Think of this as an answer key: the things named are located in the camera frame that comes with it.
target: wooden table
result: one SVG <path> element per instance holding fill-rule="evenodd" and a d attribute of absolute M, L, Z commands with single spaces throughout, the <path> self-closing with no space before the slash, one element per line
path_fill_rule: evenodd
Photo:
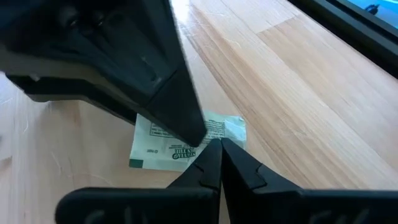
<path fill-rule="evenodd" d="M 398 189 L 395 78 L 286 0 L 173 5 L 202 107 L 242 115 L 250 154 L 306 188 Z M 80 187 L 166 187 L 180 173 L 128 167 L 133 133 L 1 75 L 0 223 L 52 223 Z"/>

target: black plastic jaw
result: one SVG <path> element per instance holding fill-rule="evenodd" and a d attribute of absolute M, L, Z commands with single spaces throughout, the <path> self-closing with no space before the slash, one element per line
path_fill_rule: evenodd
<path fill-rule="evenodd" d="M 231 140 L 222 143 L 223 186 L 232 224 L 398 223 L 398 192 L 302 189 Z"/>
<path fill-rule="evenodd" d="M 132 124 L 139 113 L 192 147 L 205 137 L 168 0 L 0 9 L 0 70 L 34 101 L 84 100 Z"/>
<path fill-rule="evenodd" d="M 306 190 L 229 139 L 214 139 L 166 189 L 82 189 L 64 223 L 218 223 L 221 180 L 231 223 L 398 223 L 398 192 Z"/>
<path fill-rule="evenodd" d="M 64 196 L 55 221 L 71 223 L 218 223 L 222 147 L 213 140 L 166 189 L 85 188 Z"/>

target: white paper packet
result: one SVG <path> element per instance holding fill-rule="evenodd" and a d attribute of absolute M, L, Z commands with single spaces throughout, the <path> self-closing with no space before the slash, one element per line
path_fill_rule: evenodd
<path fill-rule="evenodd" d="M 193 148 L 137 114 L 129 166 L 183 172 L 213 138 L 230 138 L 246 150 L 246 125 L 242 117 L 210 111 L 204 111 L 203 115 L 208 132 L 200 146 Z"/>

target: wood grain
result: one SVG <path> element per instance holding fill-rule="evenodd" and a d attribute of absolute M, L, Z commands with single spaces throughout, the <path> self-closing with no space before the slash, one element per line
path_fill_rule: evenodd
<path fill-rule="evenodd" d="M 202 107 L 242 115 L 250 154 L 306 188 L 398 189 L 395 78 L 285 0 L 172 4 Z M 127 122 L 81 101 L 33 102 L 2 75 L 0 115 L 0 223 L 53 223 L 80 187 L 180 175 L 128 168 Z"/>

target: black plastic part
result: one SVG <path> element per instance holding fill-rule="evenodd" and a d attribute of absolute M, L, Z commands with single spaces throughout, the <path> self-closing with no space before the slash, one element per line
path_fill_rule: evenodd
<path fill-rule="evenodd" d="M 398 192 L 301 189 L 231 140 L 222 143 L 223 186 L 232 224 L 398 222 Z"/>
<path fill-rule="evenodd" d="M 218 223 L 221 179 L 231 223 L 398 223 L 398 192 L 307 190 L 229 139 L 214 139 L 166 189 L 82 189 L 58 204 L 69 223 Z"/>
<path fill-rule="evenodd" d="M 213 140 L 196 161 L 166 189 L 85 188 L 57 205 L 58 224 L 218 223 L 221 192 L 220 140 Z"/>
<path fill-rule="evenodd" d="M 33 100 L 84 100 L 132 124 L 139 113 L 192 147 L 205 137 L 168 0 L 30 0 L 2 10 L 15 12 L 0 16 L 0 41 L 8 51 L 97 71 L 4 70 Z"/>

